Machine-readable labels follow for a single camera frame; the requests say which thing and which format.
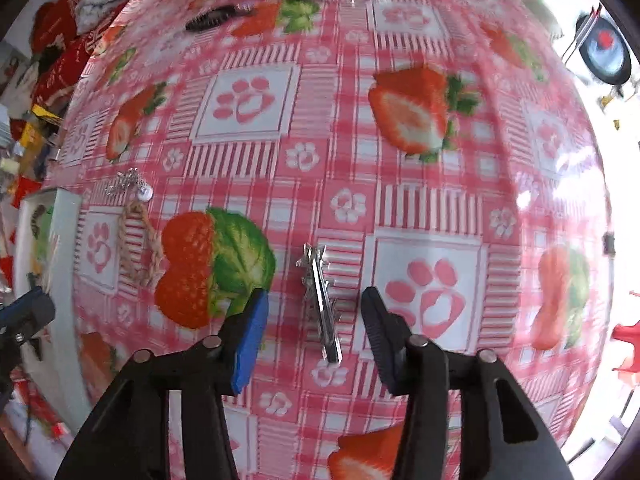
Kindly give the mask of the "silver rhinestone hair clip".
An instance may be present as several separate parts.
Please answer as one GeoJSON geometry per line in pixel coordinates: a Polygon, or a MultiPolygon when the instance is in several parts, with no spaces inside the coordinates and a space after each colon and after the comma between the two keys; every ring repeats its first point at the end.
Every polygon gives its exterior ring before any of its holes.
{"type": "Polygon", "coordinates": [[[296,266],[304,270],[302,283],[305,286],[304,304],[314,311],[318,324],[319,341],[323,359],[337,365],[342,362],[343,353],[336,331],[336,316],[329,295],[331,282],[324,275],[329,267],[326,258],[326,246],[314,246],[306,243],[296,266]]]}

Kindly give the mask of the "green plastic bangle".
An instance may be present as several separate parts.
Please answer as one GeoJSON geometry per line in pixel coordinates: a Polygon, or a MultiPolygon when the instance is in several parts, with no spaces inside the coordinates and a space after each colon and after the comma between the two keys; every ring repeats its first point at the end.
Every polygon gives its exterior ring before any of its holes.
{"type": "Polygon", "coordinates": [[[30,219],[30,228],[34,237],[32,273],[36,275],[40,275],[47,264],[52,216],[53,207],[40,204],[30,219]]]}

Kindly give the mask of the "white grey jewelry box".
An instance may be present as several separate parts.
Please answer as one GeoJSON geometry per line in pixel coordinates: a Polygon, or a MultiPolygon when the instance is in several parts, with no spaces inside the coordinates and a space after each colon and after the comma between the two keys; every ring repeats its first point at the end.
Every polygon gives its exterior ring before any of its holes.
{"type": "Polygon", "coordinates": [[[79,195],[62,188],[25,197],[18,214],[13,263],[15,296],[36,297],[35,333],[21,345],[24,367],[71,432],[80,429],[91,411],[73,307],[80,204],[79,195]]]}

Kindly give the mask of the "brown braided hair band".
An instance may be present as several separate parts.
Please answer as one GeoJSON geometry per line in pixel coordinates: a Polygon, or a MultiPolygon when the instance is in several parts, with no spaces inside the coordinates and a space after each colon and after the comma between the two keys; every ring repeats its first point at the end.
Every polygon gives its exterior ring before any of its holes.
{"type": "Polygon", "coordinates": [[[154,285],[162,274],[164,258],[160,233],[154,228],[149,217],[148,208],[140,200],[130,200],[117,220],[117,247],[119,261],[127,278],[138,287],[148,288],[154,285]],[[139,248],[137,257],[131,255],[127,221],[136,217],[140,221],[139,248]]]}

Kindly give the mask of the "red plastic stool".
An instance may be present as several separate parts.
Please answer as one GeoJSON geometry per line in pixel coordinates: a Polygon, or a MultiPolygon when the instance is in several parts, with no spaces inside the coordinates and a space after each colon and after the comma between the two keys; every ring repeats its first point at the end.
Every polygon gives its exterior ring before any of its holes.
{"type": "Polygon", "coordinates": [[[639,346],[640,346],[640,323],[627,326],[617,324],[612,331],[612,339],[627,346],[627,355],[623,358],[622,364],[613,368],[618,378],[631,388],[639,385],[639,346]]]}

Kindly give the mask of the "pink strawberry checked tablecloth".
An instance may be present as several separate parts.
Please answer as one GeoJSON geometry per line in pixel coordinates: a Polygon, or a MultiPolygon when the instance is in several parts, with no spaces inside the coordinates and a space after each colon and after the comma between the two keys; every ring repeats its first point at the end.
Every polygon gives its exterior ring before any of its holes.
{"type": "Polygon", "coordinates": [[[134,350],[189,347],[269,294],[227,402],[244,479],[354,473],[338,443],[401,420],[359,314],[375,286],[449,351],[494,350],[564,442],[602,356],[608,201],[590,121],[524,0],[130,0],[90,58],[49,184],[80,196],[73,307],[93,406],[134,350]],[[162,274],[120,266],[130,200],[162,274]],[[304,304],[326,246],[342,347],[304,304]]]}

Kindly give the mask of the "round black mirror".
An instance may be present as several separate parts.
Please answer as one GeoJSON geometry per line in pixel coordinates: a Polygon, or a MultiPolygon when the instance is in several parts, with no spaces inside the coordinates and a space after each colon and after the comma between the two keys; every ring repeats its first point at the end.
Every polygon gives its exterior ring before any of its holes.
{"type": "Polygon", "coordinates": [[[621,86],[631,76],[631,54],[623,34],[612,20],[602,15],[603,6],[582,14],[575,24],[575,35],[561,58],[569,61],[576,53],[604,84],[621,86]]]}

